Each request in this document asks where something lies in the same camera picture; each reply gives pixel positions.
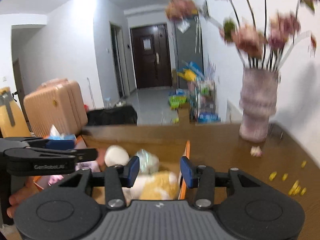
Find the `person left hand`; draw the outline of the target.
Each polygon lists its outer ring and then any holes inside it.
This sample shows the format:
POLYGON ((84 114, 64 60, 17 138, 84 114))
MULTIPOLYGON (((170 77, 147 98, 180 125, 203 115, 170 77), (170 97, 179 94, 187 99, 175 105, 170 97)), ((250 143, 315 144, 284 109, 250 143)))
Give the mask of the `person left hand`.
POLYGON ((17 207, 25 199, 37 194, 38 192, 39 192, 39 189, 34 184, 34 178, 28 177, 28 179, 25 182, 24 187, 22 187, 16 193, 14 193, 13 195, 10 196, 10 198, 9 198, 10 207, 7 208, 7 215, 10 218, 13 218, 17 207))

